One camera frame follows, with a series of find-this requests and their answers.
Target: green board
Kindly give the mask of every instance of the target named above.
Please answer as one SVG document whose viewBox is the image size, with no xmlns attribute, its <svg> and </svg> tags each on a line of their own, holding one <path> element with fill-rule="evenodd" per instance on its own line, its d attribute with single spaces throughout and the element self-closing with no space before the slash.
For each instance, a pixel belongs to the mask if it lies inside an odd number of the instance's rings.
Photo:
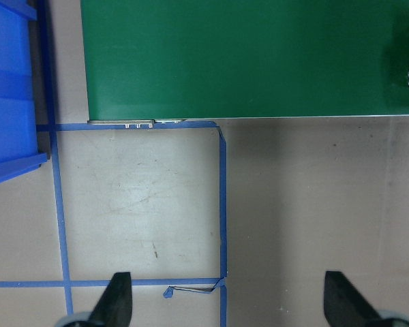
<svg viewBox="0 0 409 327">
<path fill-rule="evenodd" d="M 409 114 L 409 0 L 82 0 L 99 120 Z"/>
</svg>

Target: crumpled blue tape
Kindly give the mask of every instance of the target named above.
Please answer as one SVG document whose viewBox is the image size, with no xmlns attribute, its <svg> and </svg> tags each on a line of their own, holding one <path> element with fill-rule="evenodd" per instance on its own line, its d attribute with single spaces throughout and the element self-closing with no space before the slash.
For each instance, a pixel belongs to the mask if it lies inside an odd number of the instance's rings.
<svg viewBox="0 0 409 327">
<path fill-rule="evenodd" d="M 226 285 L 226 279 L 221 278 L 213 287 L 180 287 L 180 286 L 168 286 L 165 290 L 163 296 L 164 298 L 172 298 L 175 290 L 192 292 L 192 293 L 201 293 L 201 294 L 210 294 L 215 291 L 217 288 Z"/>
</svg>

